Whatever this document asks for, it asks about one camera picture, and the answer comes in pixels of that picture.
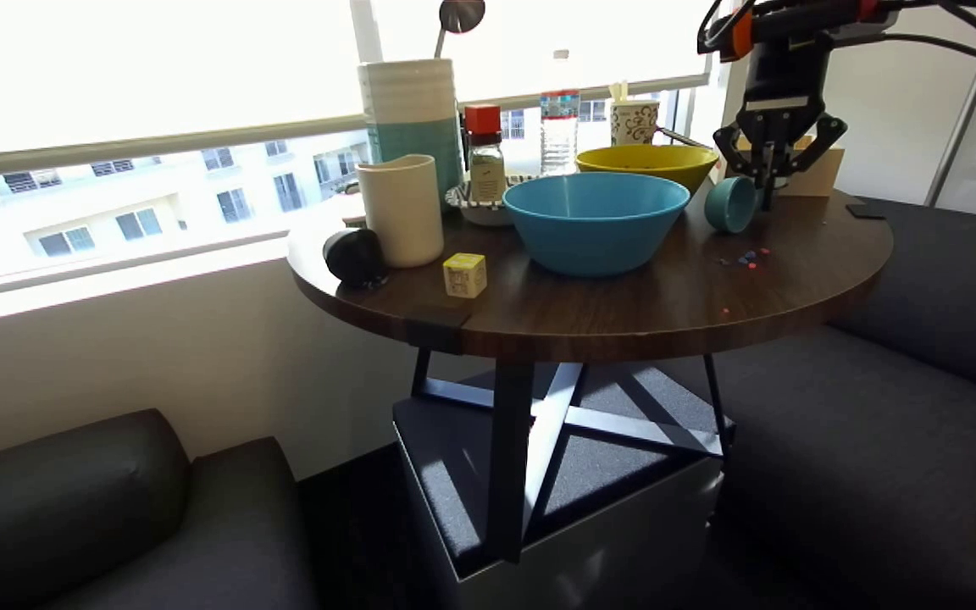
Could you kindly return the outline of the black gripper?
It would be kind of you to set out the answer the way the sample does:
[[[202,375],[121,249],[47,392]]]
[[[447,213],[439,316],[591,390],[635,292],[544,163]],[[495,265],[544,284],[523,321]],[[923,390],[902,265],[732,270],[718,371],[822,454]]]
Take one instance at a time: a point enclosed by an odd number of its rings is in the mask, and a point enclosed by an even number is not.
[[[749,82],[729,124],[714,133],[714,149],[729,175],[762,181],[762,169],[796,169],[793,185],[831,185],[840,169],[834,145],[847,122],[824,105],[826,38],[760,39],[749,50]]]

